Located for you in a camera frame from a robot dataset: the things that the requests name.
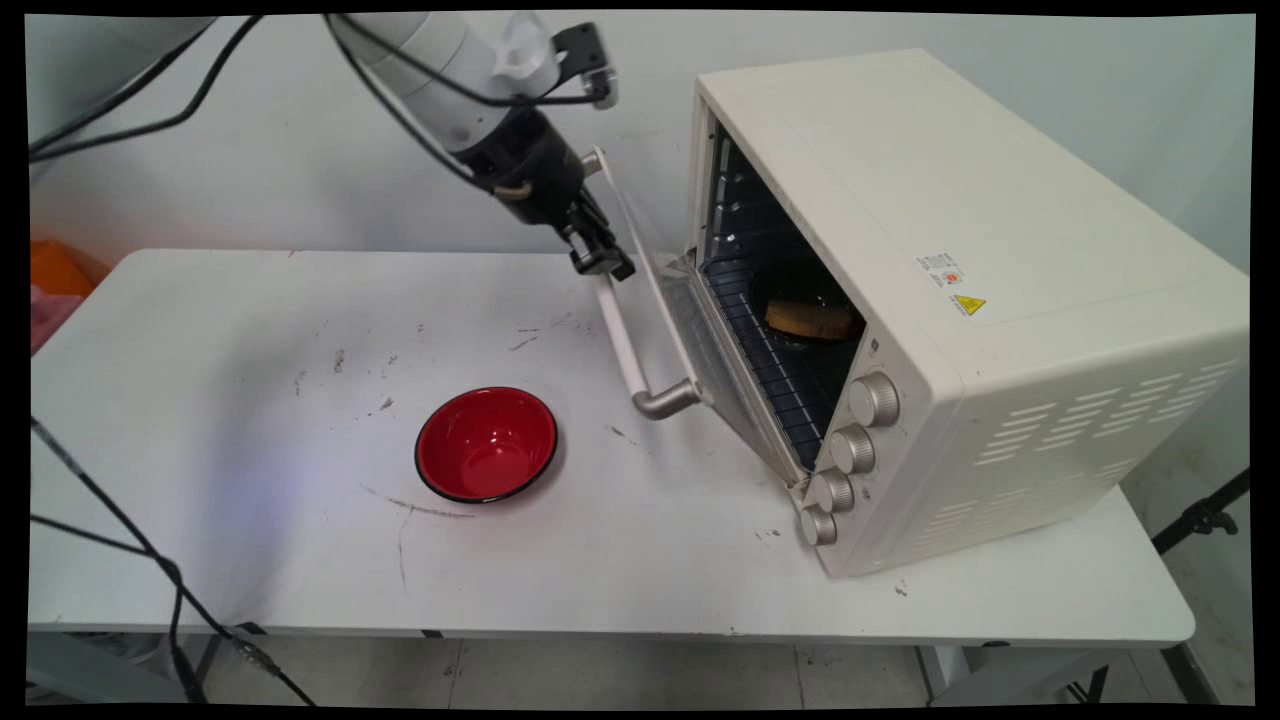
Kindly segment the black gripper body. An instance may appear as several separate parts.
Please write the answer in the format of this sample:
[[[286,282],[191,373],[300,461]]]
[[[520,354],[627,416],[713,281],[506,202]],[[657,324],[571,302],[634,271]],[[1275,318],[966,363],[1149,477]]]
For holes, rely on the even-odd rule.
[[[468,149],[468,169],[483,184],[517,193],[499,202],[525,224],[558,233],[603,229],[603,211],[585,188],[580,156],[536,108],[512,108]]]

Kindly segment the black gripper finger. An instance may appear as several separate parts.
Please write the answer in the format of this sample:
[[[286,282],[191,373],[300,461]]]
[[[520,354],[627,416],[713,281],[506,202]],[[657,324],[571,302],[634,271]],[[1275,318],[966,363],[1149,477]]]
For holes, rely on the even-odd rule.
[[[611,224],[591,195],[579,195],[579,274],[608,275],[623,282],[636,268],[618,245]]]
[[[558,234],[570,246],[570,260],[580,275],[611,273],[611,232],[605,227],[567,224]]]

